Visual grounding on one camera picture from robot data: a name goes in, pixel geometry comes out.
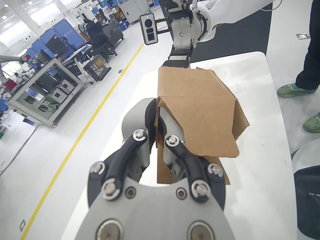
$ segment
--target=monitor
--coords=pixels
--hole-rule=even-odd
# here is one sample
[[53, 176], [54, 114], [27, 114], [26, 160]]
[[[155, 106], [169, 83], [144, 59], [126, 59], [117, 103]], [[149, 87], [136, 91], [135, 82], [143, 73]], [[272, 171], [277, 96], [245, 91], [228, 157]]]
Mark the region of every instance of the monitor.
[[40, 49], [40, 51], [35, 56], [37, 60], [43, 65], [47, 64], [50, 60], [52, 60], [52, 58], [42, 49]]
[[46, 43], [46, 46], [53, 54], [57, 54], [58, 58], [68, 51], [68, 47], [56, 35]]

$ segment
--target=leg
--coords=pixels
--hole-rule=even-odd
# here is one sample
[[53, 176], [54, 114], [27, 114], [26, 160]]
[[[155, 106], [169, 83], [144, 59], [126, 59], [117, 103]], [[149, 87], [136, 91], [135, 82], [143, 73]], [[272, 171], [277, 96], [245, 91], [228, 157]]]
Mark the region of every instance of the leg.
[[310, 44], [305, 56], [303, 71], [296, 83], [280, 87], [278, 95], [285, 98], [314, 93], [320, 85], [320, 0], [313, 0], [310, 13]]
[[320, 0], [313, 0], [310, 14], [310, 44], [303, 71], [297, 76], [296, 86], [314, 90], [320, 85]]

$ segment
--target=shoe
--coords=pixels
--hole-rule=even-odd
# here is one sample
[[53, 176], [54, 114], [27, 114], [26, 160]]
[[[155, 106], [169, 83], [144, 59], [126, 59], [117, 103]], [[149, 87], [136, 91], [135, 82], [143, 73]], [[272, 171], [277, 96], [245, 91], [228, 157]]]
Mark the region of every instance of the shoe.
[[320, 113], [305, 121], [302, 127], [309, 133], [320, 133]]
[[301, 89], [296, 86], [295, 83], [287, 84], [282, 87], [280, 87], [277, 90], [277, 94], [284, 98], [291, 98], [291, 97], [297, 97], [297, 96], [303, 96], [303, 95], [309, 95], [313, 94], [316, 89]]

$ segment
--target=metal frame workstation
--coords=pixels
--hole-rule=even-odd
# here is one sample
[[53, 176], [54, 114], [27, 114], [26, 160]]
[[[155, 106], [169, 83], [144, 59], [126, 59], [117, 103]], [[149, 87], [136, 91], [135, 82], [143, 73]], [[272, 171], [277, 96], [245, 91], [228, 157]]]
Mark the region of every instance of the metal frame workstation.
[[[66, 95], [65, 99], [61, 101], [61, 103], [57, 101], [54, 104], [48, 104], [37, 100], [34, 96], [31, 96], [28, 93], [28, 90], [31, 89], [32, 91], [43, 95], [41, 89], [39, 89], [39, 87], [35, 88], [34, 85], [37, 80], [39, 80], [42, 76], [45, 76], [50, 70], [53, 69], [59, 69], [60, 72], [63, 72], [67, 75], [67, 77], [65, 76], [64, 81], [66, 85], [65, 88], [67, 89], [69, 87], [69, 90], [67, 92], [60, 91], [59, 93], [56, 93], [58, 97], [60, 97], [62, 94]], [[10, 109], [21, 114], [23, 117], [32, 122], [56, 126], [58, 115], [61, 114], [61, 112], [75, 97], [75, 95], [84, 87], [84, 83], [82, 83], [75, 75], [73, 75], [66, 67], [64, 67], [61, 62], [59, 62], [56, 58], [53, 58], [38, 72], [34, 73], [34, 75], [25, 84], [21, 85], [20, 88], [18, 88], [7, 100], [6, 104]]]

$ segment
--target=yellow stripe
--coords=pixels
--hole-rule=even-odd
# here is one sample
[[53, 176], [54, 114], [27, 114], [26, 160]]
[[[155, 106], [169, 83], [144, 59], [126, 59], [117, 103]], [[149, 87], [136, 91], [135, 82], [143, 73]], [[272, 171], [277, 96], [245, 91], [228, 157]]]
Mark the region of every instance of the yellow stripe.
[[135, 57], [138, 55], [138, 53], [140, 52], [140, 50], [143, 48], [144, 44], [141, 45], [141, 47], [138, 49], [138, 51], [135, 53], [135, 55], [133, 56], [133, 58], [130, 60], [130, 62], [128, 63], [128, 65], [126, 66], [126, 68], [123, 70], [123, 72], [121, 73], [121, 75], [119, 76], [119, 78], [117, 79], [117, 81], [115, 82], [115, 84], [113, 84], [112, 88], [110, 89], [110, 91], [108, 92], [108, 94], [105, 96], [105, 98], [103, 99], [102, 103], [99, 105], [99, 107], [97, 108], [97, 110], [95, 111], [95, 113], [92, 115], [92, 117], [90, 118], [89, 122], [87, 123], [87, 125], [85, 126], [85, 128], [82, 130], [82, 132], [80, 133], [79, 137], [77, 138], [77, 140], [74, 142], [73, 146], [71, 147], [69, 153], [66, 155], [65, 159], [63, 160], [62, 164], [60, 165], [60, 167], [58, 168], [57, 172], [55, 173], [55, 175], [53, 176], [53, 179], [51, 180], [49, 186], [47, 187], [47, 189], [45, 190], [40, 202], [38, 203], [36, 209], [34, 210], [30, 221], [28, 222], [21, 240], [24, 240], [36, 218], [36, 216], [38, 215], [38, 212], [41, 208], [41, 206], [43, 205], [45, 199], [47, 198], [49, 192], [51, 191], [53, 185], [55, 184], [59, 174], [61, 173], [61, 170], [63, 169], [63, 167], [65, 166], [65, 164], [67, 163], [67, 161], [69, 160], [71, 154], [73, 153], [73, 151], [75, 150], [75, 148], [77, 147], [77, 145], [79, 144], [80, 140], [82, 139], [83, 135], [85, 134], [85, 132], [88, 130], [89, 126], [91, 125], [91, 123], [93, 122], [93, 120], [95, 119], [95, 117], [97, 116], [97, 114], [99, 113], [99, 111], [101, 110], [102, 106], [105, 104], [106, 100], [109, 98], [110, 94], [112, 93], [112, 91], [115, 89], [115, 87], [117, 86], [118, 82], [120, 81], [120, 79], [122, 78], [122, 76], [126, 73], [126, 71], [128, 70], [129, 66], [131, 65], [131, 63], [133, 62], [133, 60], [135, 59]]

